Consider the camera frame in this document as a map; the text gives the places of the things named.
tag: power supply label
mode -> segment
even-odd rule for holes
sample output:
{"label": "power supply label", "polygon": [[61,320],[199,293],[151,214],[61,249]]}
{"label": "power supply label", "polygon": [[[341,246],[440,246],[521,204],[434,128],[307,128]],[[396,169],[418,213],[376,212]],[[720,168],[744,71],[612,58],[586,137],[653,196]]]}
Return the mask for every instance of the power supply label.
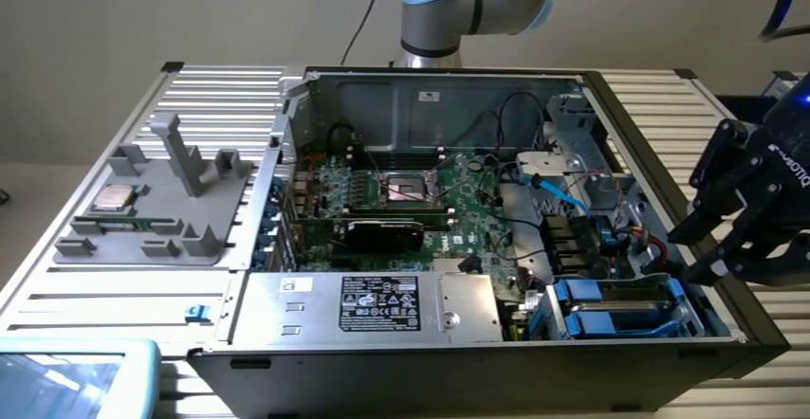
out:
{"label": "power supply label", "polygon": [[417,277],[344,277],[341,330],[420,331]]}

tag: metal slotted surface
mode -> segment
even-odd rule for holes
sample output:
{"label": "metal slotted surface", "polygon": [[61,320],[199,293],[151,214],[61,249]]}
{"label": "metal slotted surface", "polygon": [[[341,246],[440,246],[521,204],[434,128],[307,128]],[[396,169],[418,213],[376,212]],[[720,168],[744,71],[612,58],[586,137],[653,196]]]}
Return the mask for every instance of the metal slotted surface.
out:
{"label": "metal slotted surface", "polygon": [[[724,111],[714,106],[696,83],[681,79],[673,71],[610,70],[602,74],[676,181],[692,197],[694,192],[686,186],[686,179],[714,127],[725,117]],[[287,76],[291,79],[301,77],[283,67],[186,67],[171,85],[167,82],[159,86],[161,92],[169,90],[178,93],[167,93],[161,103],[154,101],[154,104],[161,109],[173,108],[181,113],[185,139],[190,144],[202,146],[205,156],[211,157],[219,148],[237,147],[246,158],[261,161],[262,143],[267,142],[270,136],[273,117],[281,112],[279,95],[274,92],[282,92],[281,82]],[[151,114],[154,112],[147,108],[139,119]],[[142,122],[134,123],[125,134],[143,146],[149,156],[165,156],[151,133],[143,130]],[[249,188],[243,202],[250,196]],[[65,219],[65,215],[58,217],[59,221]],[[46,254],[42,259],[49,260],[50,257]],[[217,311],[230,281],[226,268],[94,272],[90,268],[85,271],[49,271],[54,267],[50,263],[34,263],[34,267],[29,279],[13,279],[22,288],[15,294],[13,307],[0,309],[3,328],[18,324],[30,333],[57,329],[82,336],[99,333],[158,339],[165,354],[158,417],[234,417],[207,383],[182,361],[190,343],[213,335],[213,326],[185,324],[183,310],[194,303],[210,303]],[[656,414],[589,414],[576,417],[810,417],[810,286],[753,286],[752,289],[795,345],[795,351],[743,380],[705,383]],[[3,302],[5,296],[0,295],[0,304]],[[114,310],[113,318],[103,313],[106,309]],[[54,315],[58,313],[67,319],[61,328],[54,327],[58,320]],[[101,320],[106,320],[103,325],[99,325]],[[573,416],[542,417],[562,419]]]}
{"label": "metal slotted surface", "polygon": [[[283,105],[283,79],[290,78],[283,72],[283,67],[189,66],[179,73],[162,74],[155,92],[135,109],[117,143],[133,142],[150,158],[167,158],[147,121],[155,112],[171,111],[181,116],[186,144],[198,145],[205,158],[214,158],[219,149],[238,149],[242,158],[258,167]],[[235,275],[230,254],[241,244],[253,247],[254,241],[241,240],[239,231],[233,230],[230,248],[215,266],[54,263],[51,243],[70,232],[65,222],[87,204],[109,170],[105,161],[97,164],[74,195],[77,199],[71,198],[55,221],[55,236],[41,253],[35,254],[35,248],[30,255],[37,258],[29,277],[0,309],[0,331],[13,336],[146,337],[159,343],[167,358],[182,357],[189,348],[214,338],[223,295]],[[241,222],[253,198],[257,171],[235,222]],[[210,323],[185,322],[191,305],[210,307]]]}

